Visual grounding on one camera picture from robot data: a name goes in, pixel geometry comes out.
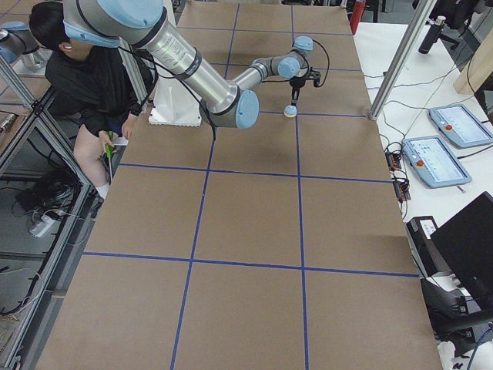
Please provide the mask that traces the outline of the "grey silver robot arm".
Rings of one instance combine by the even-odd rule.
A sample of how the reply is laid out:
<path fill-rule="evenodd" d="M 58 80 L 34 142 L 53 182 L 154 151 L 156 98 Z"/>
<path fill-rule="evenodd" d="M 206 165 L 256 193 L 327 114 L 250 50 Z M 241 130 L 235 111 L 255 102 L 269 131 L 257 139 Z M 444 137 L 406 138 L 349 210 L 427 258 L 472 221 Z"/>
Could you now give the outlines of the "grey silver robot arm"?
<path fill-rule="evenodd" d="M 116 48 L 123 39 L 145 49 L 202 98 L 214 126 L 248 129 L 256 123 L 256 93 L 224 79 L 178 33 L 162 1 L 64 1 L 63 23 L 66 35 L 80 42 Z"/>
<path fill-rule="evenodd" d="M 312 81 L 316 88 L 320 86 L 320 73 L 310 66 L 310 54 L 313 49 L 312 38 L 298 36 L 286 55 L 255 59 L 233 81 L 242 90 L 246 90 L 258 86 L 268 77 L 281 77 L 289 82 L 292 89 L 291 104 L 286 106 L 286 115 L 295 116 L 300 90 L 305 86 L 306 81 Z"/>

